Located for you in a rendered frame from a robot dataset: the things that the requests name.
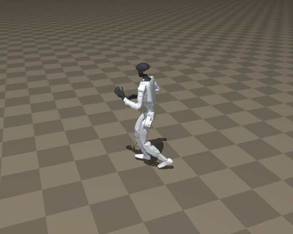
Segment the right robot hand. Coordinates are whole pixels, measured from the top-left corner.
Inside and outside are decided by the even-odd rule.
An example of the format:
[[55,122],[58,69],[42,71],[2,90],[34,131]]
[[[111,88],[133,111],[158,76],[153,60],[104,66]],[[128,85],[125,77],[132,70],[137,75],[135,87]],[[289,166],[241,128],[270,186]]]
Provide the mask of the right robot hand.
[[129,100],[131,100],[131,99],[135,99],[135,98],[137,98],[137,94],[132,94],[132,95],[129,95],[128,96],[128,98],[129,98]]

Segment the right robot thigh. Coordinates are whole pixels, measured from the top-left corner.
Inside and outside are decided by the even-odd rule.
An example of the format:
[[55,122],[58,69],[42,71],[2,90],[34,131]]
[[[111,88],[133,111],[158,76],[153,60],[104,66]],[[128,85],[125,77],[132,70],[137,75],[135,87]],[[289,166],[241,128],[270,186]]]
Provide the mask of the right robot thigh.
[[139,137],[139,128],[140,128],[141,122],[144,118],[145,118],[145,111],[139,116],[139,118],[135,124],[134,135],[136,137]]

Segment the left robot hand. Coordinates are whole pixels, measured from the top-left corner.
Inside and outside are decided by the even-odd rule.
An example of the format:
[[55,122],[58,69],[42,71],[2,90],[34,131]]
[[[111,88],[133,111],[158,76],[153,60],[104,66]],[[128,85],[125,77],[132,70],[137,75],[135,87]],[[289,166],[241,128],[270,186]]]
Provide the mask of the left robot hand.
[[[117,91],[118,91],[118,92],[117,92]],[[116,92],[117,92],[117,93],[116,93]],[[126,97],[127,99],[129,99],[129,98],[124,94],[123,87],[122,87],[122,91],[120,90],[119,86],[118,86],[118,89],[117,89],[117,87],[116,87],[114,93],[115,93],[118,97],[122,98],[122,100],[123,100],[125,97]]]

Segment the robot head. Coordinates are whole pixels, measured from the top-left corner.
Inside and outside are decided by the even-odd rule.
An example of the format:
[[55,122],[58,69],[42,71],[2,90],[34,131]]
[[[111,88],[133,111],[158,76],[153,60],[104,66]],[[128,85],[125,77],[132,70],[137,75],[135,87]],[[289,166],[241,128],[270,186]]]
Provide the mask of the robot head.
[[[145,79],[145,81],[150,81],[151,78],[149,78],[147,76],[147,74],[143,74],[143,71],[148,70],[149,69],[149,65],[147,63],[140,63],[136,66],[136,70],[139,73],[139,77],[143,77],[143,79]],[[142,80],[143,81],[143,80]]]

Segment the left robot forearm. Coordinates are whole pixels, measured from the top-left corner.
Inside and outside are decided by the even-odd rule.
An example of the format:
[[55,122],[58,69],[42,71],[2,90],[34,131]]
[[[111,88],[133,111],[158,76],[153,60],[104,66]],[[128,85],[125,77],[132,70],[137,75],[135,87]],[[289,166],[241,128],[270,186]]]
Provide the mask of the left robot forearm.
[[138,109],[139,107],[137,103],[130,101],[126,97],[123,99],[123,101],[125,102],[126,105],[130,106],[132,109]]

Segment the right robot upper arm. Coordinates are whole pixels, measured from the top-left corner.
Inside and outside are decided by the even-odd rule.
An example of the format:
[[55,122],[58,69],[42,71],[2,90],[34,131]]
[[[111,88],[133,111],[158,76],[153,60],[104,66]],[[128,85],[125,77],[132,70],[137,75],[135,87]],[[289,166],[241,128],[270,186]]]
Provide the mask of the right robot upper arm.
[[[150,76],[150,77],[153,78],[153,80],[154,80],[154,77],[153,77],[153,76]],[[154,85],[155,85],[155,92],[156,92],[156,93],[159,93],[160,88],[159,88],[159,86],[158,86],[158,84],[156,83],[155,80],[154,80]]]

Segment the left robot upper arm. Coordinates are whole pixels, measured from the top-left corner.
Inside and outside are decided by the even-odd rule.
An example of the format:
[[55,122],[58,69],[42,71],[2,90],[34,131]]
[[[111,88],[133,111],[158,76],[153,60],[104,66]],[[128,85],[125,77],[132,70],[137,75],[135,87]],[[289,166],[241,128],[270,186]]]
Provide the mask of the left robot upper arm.
[[138,87],[138,96],[137,96],[137,101],[138,101],[138,109],[137,110],[140,110],[142,108],[142,104],[143,104],[143,100],[144,100],[144,94],[146,92],[146,85],[145,84],[141,84],[139,87]]

